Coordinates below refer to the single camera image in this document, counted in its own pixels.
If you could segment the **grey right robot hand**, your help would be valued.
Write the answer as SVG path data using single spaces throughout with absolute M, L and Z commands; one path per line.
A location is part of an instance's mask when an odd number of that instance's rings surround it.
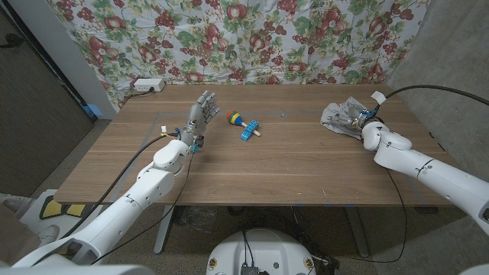
M 347 107 L 345 111 L 340 111 L 335 115 L 328 115 L 326 121 L 336 126 L 346 127 L 348 129 L 362 129 L 369 118 L 377 114 L 375 109 L 367 110 L 359 107 Z

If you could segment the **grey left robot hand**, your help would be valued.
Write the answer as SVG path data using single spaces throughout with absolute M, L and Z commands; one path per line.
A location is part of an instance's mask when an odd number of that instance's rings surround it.
M 205 91 L 191 106 L 186 124 L 180 132 L 180 140 L 192 145 L 194 141 L 203 136 L 208 123 L 219 113 L 216 106 L 215 93 Z

